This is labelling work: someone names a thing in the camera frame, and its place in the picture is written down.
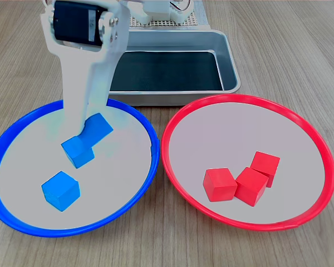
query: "wooden table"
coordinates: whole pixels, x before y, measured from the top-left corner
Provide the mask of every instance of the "wooden table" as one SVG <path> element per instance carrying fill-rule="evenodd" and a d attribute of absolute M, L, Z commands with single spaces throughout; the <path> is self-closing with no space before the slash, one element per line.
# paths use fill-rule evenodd
<path fill-rule="evenodd" d="M 334 156 L 334 2 L 207 1 L 213 29 L 229 36 L 239 93 L 276 101 L 308 120 Z M 0 135 L 62 98 L 58 58 L 43 38 L 41 1 L 0 1 Z M 177 108 L 139 108 L 159 137 Z M 0 266 L 331 266 L 334 196 L 296 230 L 254 233 L 204 216 L 173 188 L 162 164 L 124 216 L 80 236 L 42 239 L 0 221 Z"/>

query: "white robot bracket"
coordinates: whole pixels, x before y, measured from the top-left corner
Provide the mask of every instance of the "white robot bracket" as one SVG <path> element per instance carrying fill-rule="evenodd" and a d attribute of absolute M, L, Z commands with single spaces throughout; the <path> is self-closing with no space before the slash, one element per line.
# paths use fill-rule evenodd
<path fill-rule="evenodd" d="M 187 2 L 186 7 L 179 8 L 178 2 Z M 147 0 L 131 1 L 127 4 L 131 15 L 142 25 L 152 21 L 173 21 L 176 24 L 183 24 L 194 10 L 193 0 L 166 1 Z"/>
<path fill-rule="evenodd" d="M 101 48 L 84 44 L 67 46 L 57 40 L 52 28 L 53 4 L 41 15 L 47 48 L 61 61 L 66 139 L 81 133 L 88 113 L 93 115 L 106 107 L 115 68 L 127 49 L 130 19 L 125 2 L 72 2 L 94 4 L 106 8 L 107 12 L 102 13 L 99 20 Z"/>

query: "red cube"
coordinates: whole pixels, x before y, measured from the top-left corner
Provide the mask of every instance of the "red cube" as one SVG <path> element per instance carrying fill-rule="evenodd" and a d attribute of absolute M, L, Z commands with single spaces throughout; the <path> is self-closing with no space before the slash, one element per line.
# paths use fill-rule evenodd
<path fill-rule="evenodd" d="M 256 152 L 250 168 L 268 177 L 266 187 L 271 187 L 279 164 L 279 157 Z"/>
<path fill-rule="evenodd" d="M 238 188 L 235 197 L 255 207 L 265 191 L 267 181 L 268 177 L 266 175 L 246 167 L 236 179 Z"/>
<path fill-rule="evenodd" d="M 234 198 L 237 183 L 228 168 L 209 169 L 205 172 L 203 186 L 209 201 L 226 201 Z"/>

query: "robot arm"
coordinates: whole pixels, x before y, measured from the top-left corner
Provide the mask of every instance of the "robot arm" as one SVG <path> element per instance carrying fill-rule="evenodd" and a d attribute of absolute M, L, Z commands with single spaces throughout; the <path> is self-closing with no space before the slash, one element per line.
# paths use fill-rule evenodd
<path fill-rule="evenodd" d="M 46 1 L 41 23 L 48 50 L 61 61 L 65 139 L 79 135 L 87 115 L 106 107 L 115 68 L 127 49 L 130 11 L 141 24 L 182 23 L 193 11 L 193 0 L 181 8 L 166 0 Z"/>

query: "black servo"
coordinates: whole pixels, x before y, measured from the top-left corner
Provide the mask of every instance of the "black servo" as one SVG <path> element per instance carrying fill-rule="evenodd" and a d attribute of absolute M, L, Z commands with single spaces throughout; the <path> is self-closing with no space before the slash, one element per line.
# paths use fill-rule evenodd
<path fill-rule="evenodd" d="M 53 15 L 55 37 L 60 41 L 101 46 L 99 19 L 106 8 L 91 4 L 56 1 Z"/>

